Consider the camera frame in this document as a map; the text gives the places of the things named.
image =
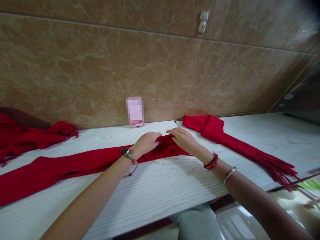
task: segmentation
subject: hand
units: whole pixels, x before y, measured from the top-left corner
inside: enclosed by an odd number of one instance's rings
[[[132,156],[137,160],[143,154],[150,152],[155,149],[160,142],[156,142],[158,137],[161,137],[161,133],[147,132],[143,134],[138,141],[130,148],[132,151]]]
[[[196,153],[203,148],[188,131],[182,128],[174,128],[168,130],[167,133],[171,133],[174,136],[172,137],[172,140],[179,147],[194,156],[196,156]]]

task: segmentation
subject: green object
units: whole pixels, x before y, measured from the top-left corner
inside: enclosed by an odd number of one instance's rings
[[[303,181],[303,183],[298,183],[300,187],[303,187],[304,189],[313,190],[313,191],[320,191],[320,183],[310,178],[308,180]]]

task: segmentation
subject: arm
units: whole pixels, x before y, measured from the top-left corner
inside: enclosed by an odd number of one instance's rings
[[[175,136],[172,140],[179,147],[194,155],[203,164],[207,165],[212,161],[212,153],[198,144],[188,131],[174,128],[167,132]],[[217,166],[211,171],[223,183],[231,168],[230,165],[218,159]],[[312,239],[309,233],[268,193],[240,172],[235,171],[232,174],[226,187],[231,196],[257,219],[271,239]]]
[[[130,148],[132,156],[138,159],[153,150],[160,136],[154,132],[142,135]],[[131,166],[130,159],[120,157],[61,213],[41,239],[82,239]]]

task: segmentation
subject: gray pants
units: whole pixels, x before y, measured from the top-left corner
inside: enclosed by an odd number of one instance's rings
[[[222,240],[216,214],[207,203],[176,213],[170,220],[179,227],[178,240]]]

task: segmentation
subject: white plastic hook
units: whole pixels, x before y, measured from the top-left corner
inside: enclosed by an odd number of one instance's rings
[[[209,18],[209,11],[202,10],[200,14],[200,25],[198,27],[199,33],[204,33],[204,31],[206,30],[208,18]]]
[[[201,22],[200,25],[199,25],[199,28],[198,28],[198,32],[199,33],[204,33],[204,31],[206,30],[206,26],[207,26],[206,22]]]

